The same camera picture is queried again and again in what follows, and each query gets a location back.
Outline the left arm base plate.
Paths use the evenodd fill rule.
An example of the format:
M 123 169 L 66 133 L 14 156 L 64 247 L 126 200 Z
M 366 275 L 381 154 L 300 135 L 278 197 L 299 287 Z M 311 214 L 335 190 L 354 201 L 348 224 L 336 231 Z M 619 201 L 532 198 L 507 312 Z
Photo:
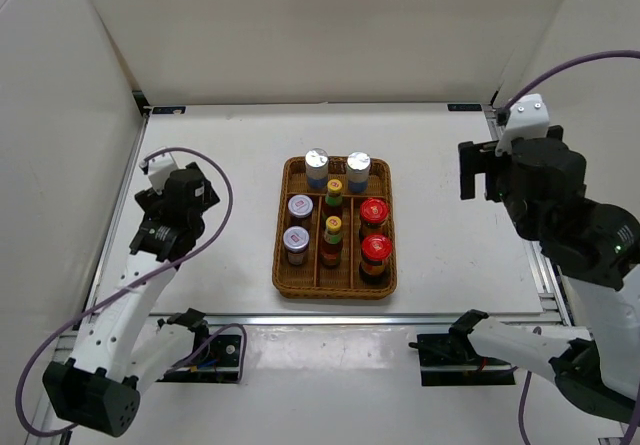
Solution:
M 222 334 L 214 339 L 188 367 L 165 374 L 160 382 L 191 384 L 236 384 L 244 364 L 242 334 Z

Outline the silver lid spice jar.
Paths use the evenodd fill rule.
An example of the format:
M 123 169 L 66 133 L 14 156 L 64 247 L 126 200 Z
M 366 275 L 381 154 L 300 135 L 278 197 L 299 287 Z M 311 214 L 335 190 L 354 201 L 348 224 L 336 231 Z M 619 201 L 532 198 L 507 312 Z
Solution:
M 329 179 L 329 156 L 324 149 L 313 148 L 304 157 L 305 174 L 308 186 L 313 190 L 322 190 Z
M 352 152 L 346 161 L 346 178 L 351 193 L 363 193 L 369 182 L 371 157 L 365 152 Z

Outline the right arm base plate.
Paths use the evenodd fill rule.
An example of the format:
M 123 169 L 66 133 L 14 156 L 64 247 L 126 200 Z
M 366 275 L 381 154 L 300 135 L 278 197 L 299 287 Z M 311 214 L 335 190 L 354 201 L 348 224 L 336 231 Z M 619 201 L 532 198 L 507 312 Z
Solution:
M 516 367 L 499 359 L 472 356 L 448 334 L 418 334 L 408 347 L 418 354 L 422 387 L 515 385 Z

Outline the red lid chili jar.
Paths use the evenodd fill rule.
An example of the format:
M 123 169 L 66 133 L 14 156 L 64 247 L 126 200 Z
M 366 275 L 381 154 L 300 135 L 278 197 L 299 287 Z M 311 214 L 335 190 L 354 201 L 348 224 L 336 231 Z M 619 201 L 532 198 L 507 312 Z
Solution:
M 371 234 L 361 243 L 359 275 L 363 282 L 382 285 L 388 281 L 388 264 L 393 252 L 392 241 L 382 234 Z
M 383 199 L 368 198 L 364 200 L 359 209 L 360 240 L 363 241 L 370 235 L 386 235 L 389 214 L 389 205 Z

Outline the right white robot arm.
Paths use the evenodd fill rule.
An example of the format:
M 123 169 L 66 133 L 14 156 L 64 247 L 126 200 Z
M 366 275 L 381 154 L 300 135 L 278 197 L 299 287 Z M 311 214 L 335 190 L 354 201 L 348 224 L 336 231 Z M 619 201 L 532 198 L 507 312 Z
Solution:
M 458 146 L 464 200 L 485 177 L 487 199 L 505 206 L 517 234 L 536 242 L 568 279 L 591 337 L 543 338 L 470 310 L 449 329 L 460 364 L 496 358 L 553 383 L 581 411 L 639 425 L 639 222 L 586 197 L 586 160 L 554 126 L 537 138 Z

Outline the sauce bottle yellow cap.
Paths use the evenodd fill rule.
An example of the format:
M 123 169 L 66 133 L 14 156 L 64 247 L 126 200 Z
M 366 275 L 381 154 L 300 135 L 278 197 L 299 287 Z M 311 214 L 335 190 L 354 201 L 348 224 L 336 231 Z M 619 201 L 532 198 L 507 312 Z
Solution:
M 320 259 L 327 268 L 335 268 L 340 264 L 343 249 L 342 220 L 338 216 L 330 216 L 325 221 L 325 229 L 320 244 Z
M 343 213 L 343 183 L 339 179 L 330 179 L 321 206 L 322 224 L 326 224 L 329 217 L 342 218 Z

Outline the purple lid jar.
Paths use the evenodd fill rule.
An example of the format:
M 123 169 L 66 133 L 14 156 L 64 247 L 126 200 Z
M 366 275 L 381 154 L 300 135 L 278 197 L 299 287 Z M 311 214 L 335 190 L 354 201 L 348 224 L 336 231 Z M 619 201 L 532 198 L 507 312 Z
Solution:
M 310 244 L 309 232 L 301 226 L 292 226 L 283 233 L 283 246 L 290 265 L 301 266 L 305 263 Z
M 314 210 L 313 200 L 304 194 L 293 195 L 287 203 L 289 226 L 298 226 L 309 231 Z

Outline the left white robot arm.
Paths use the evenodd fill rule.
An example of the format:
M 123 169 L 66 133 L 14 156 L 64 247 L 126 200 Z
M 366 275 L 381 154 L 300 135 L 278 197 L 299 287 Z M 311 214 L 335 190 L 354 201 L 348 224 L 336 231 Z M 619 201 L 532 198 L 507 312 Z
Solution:
M 50 363 L 42 378 L 58 418 L 112 437 L 130 427 L 144 390 L 171 362 L 198 365 L 210 351 L 207 337 L 175 325 L 134 348 L 160 294 L 203 235 L 204 213 L 220 200 L 196 163 L 180 168 L 166 157 L 151 169 L 151 188 L 135 196 L 143 219 L 115 300 L 102 307 L 69 358 Z

